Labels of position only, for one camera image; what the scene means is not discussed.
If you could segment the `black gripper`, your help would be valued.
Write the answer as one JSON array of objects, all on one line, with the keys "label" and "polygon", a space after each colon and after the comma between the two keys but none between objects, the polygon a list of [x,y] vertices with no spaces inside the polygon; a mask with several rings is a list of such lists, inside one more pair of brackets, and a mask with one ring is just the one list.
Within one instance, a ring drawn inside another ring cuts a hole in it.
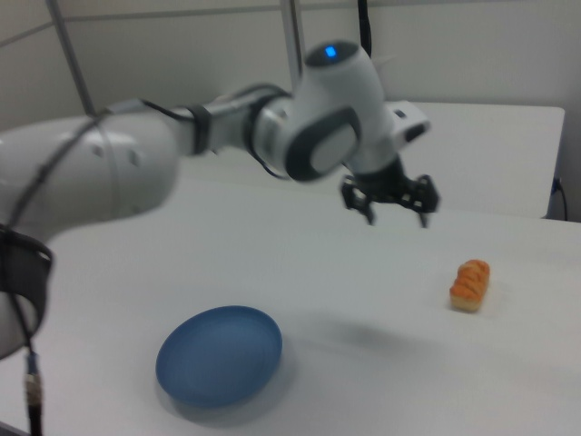
[{"label": "black gripper", "polygon": [[429,216],[438,209],[440,196],[432,178],[423,174],[409,179],[399,157],[374,173],[345,175],[340,193],[346,209],[362,215],[368,225],[375,223],[374,203],[398,203],[416,213],[422,228],[428,228]]}]

